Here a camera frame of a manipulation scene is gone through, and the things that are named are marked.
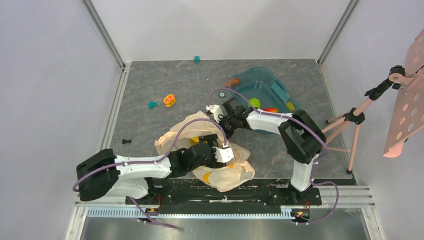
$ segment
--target beige cloth bag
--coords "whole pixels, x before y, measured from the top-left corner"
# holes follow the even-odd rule
[[[181,127],[194,119],[209,119],[209,117],[199,111],[195,114],[187,116],[184,121],[171,127],[169,132],[165,133],[154,142],[157,153],[165,154],[171,147],[171,143],[175,139]],[[224,142],[223,133],[213,123],[208,121],[196,121],[188,125],[179,135],[173,151],[180,148],[189,148],[191,146],[190,139],[210,134],[218,135],[218,144]],[[198,167],[192,173],[205,184],[216,188],[220,192],[226,192],[240,186],[242,183],[251,180],[255,175],[255,170],[248,163],[247,159],[250,152],[241,146],[228,142],[232,148],[234,158],[231,159],[227,166],[221,168],[209,168],[205,166]]]

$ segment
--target marble-patterned surface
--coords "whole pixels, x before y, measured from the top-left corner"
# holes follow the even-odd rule
[[[334,116],[313,59],[139,61],[131,64],[110,147],[116,154],[128,157],[157,155],[155,140],[187,115],[205,111],[213,90],[224,87],[231,76],[251,67],[270,69],[320,128]],[[168,94],[176,97],[172,107],[163,105]],[[219,98],[215,94],[212,103],[221,104],[230,96],[227,93],[225,98]],[[150,101],[156,101],[158,106],[149,109]],[[122,139],[131,139],[132,143],[122,144]],[[239,129],[230,141],[251,152],[248,161],[256,171],[255,178],[291,177],[293,159],[279,135]],[[342,148],[341,138],[337,137],[330,147]],[[347,167],[347,154],[331,151],[318,164],[315,178],[351,178],[346,174]]]

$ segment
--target green ball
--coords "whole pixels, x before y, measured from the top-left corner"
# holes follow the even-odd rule
[[[253,107],[257,108],[257,109],[260,109],[261,108],[261,101],[259,101],[259,99],[257,99],[257,98],[251,98],[251,99],[249,99],[249,103]]]

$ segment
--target white backdrop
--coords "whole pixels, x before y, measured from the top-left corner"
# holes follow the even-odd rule
[[[409,46],[424,28],[424,1],[360,1],[323,64],[323,75],[338,114],[357,107],[366,91],[405,65]],[[396,158],[383,157],[397,92],[387,90],[365,111],[354,172],[368,185],[388,240],[422,239],[424,131],[412,136]],[[353,127],[344,132],[352,144]]]
[[[92,0],[125,62],[317,59],[349,0]]]
[[[0,239],[64,239],[119,80],[80,0],[0,2]]]

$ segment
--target teal plastic bin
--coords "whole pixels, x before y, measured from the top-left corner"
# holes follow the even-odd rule
[[[259,99],[260,108],[277,108],[279,113],[293,113],[301,109],[298,101],[284,87],[281,81],[265,67],[252,67],[242,73],[234,75],[229,82],[229,88],[241,93],[248,100]],[[247,108],[248,104],[239,95],[231,94]]]

